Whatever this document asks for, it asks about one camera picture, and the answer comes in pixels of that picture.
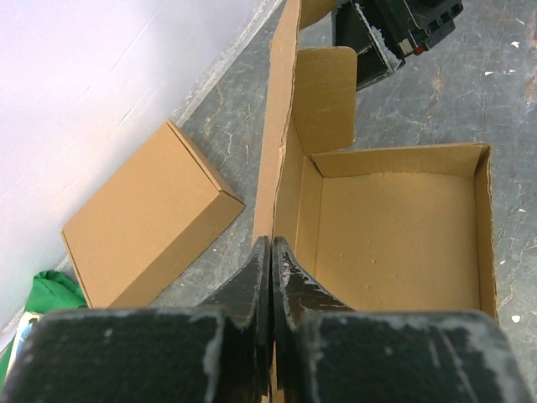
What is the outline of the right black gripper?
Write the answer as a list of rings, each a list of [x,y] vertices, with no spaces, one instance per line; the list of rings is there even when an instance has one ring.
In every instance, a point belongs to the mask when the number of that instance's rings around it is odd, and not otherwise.
[[[461,1],[338,1],[331,10],[332,44],[357,55],[356,89],[378,83],[431,50],[455,29]]]

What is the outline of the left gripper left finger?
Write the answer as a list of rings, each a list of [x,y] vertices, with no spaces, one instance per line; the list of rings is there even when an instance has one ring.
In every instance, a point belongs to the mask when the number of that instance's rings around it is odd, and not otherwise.
[[[254,242],[244,265],[200,306],[216,308],[216,337],[203,359],[210,397],[269,394],[271,364],[271,243]]]

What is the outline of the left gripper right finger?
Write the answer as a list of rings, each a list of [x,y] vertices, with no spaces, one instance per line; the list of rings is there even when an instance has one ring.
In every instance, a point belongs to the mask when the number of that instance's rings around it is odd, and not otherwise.
[[[281,236],[273,241],[272,285],[277,386],[286,395],[305,395],[315,384],[315,362],[322,356],[317,320],[352,308],[300,265]]]

